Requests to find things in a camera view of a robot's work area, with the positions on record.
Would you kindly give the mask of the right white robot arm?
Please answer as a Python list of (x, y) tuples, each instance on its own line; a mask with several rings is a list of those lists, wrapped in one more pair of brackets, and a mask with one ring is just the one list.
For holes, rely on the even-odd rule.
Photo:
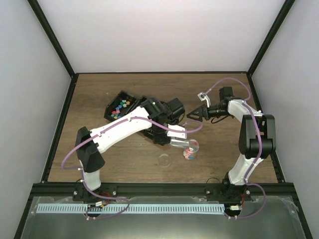
[(276, 150), (276, 124), (273, 115), (265, 115), (250, 107), (245, 100), (233, 95), (232, 87), (219, 90), (220, 102), (216, 105), (202, 105), (187, 114), (197, 121), (220, 117), (233, 117), (241, 123), (238, 147), (240, 155), (234, 167), (226, 174), (228, 183), (221, 188), (221, 194), (228, 201), (239, 195), (238, 186), (247, 184), (248, 179), (265, 158)]

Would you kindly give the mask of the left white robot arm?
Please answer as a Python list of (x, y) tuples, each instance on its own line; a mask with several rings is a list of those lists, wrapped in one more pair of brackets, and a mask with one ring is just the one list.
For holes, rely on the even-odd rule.
[(84, 195), (90, 201), (97, 201), (102, 195), (100, 169), (105, 160), (102, 154), (117, 142), (128, 136), (144, 131), (153, 143), (175, 147), (189, 145), (185, 128), (178, 125), (185, 109), (179, 99), (168, 103), (148, 98), (130, 113), (99, 128), (78, 130), (76, 154), (83, 170), (86, 184)]

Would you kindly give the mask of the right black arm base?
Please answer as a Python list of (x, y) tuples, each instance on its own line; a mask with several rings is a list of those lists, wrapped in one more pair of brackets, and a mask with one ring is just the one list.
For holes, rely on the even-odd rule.
[(224, 203), (242, 203), (250, 201), (251, 196), (246, 194), (246, 185), (233, 185), (226, 174), (222, 180), (216, 177), (208, 178), (204, 192), (208, 201), (219, 201)]

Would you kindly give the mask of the metal scoop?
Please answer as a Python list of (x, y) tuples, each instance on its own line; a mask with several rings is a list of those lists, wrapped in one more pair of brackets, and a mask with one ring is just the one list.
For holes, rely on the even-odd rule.
[(180, 139), (180, 138), (172, 138), (170, 140), (170, 145), (177, 148), (189, 148), (197, 145), (198, 142), (194, 139)]

